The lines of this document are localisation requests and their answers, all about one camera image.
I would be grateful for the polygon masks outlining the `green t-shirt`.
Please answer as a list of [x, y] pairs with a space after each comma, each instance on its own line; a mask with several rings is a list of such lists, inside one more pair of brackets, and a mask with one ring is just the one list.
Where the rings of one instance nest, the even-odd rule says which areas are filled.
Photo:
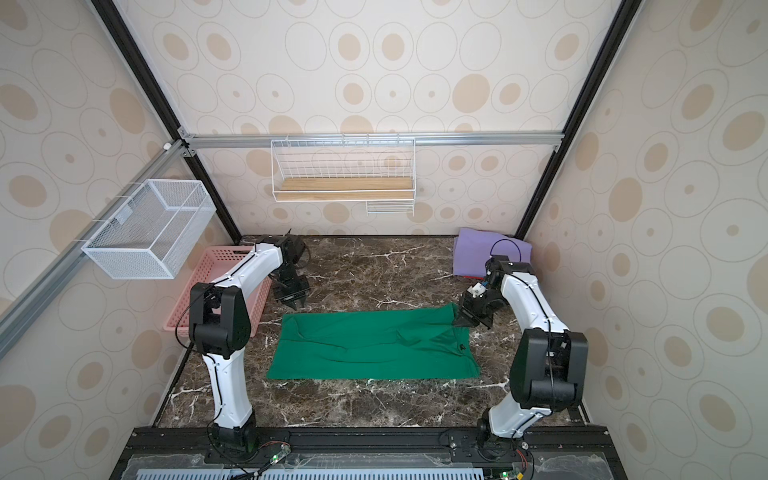
[[481, 370], [456, 306], [283, 317], [270, 380], [462, 380]]

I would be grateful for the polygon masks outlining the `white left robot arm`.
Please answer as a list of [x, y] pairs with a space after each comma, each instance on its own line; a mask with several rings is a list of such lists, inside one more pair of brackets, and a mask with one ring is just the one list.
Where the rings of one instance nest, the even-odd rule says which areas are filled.
[[295, 310], [310, 290], [298, 273], [307, 247], [292, 234], [262, 236], [245, 257], [222, 276], [190, 288], [189, 347], [203, 358], [214, 398], [214, 419], [207, 428], [216, 447], [251, 453], [257, 433], [246, 391], [244, 353], [251, 335], [246, 299], [264, 280], [275, 283], [275, 299]]

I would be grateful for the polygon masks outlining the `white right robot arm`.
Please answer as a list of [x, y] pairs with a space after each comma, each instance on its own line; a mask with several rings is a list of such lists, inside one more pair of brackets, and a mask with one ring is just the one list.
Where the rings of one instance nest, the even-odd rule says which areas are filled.
[[273, 365], [270, 374], [312, 380], [473, 378], [479, 367], [466, 351], [469, 328], [491, 328], [495, 313], [509, 307], [522, 333], [509, 391], [479, 430], [482, 440], [518, 440], [540, 419], [580, 403], [589, 345], [554, 313], [530, 264], [493, 255], [485, 271], [458, 305], [286, 318], [280, 346], [286, 364]]

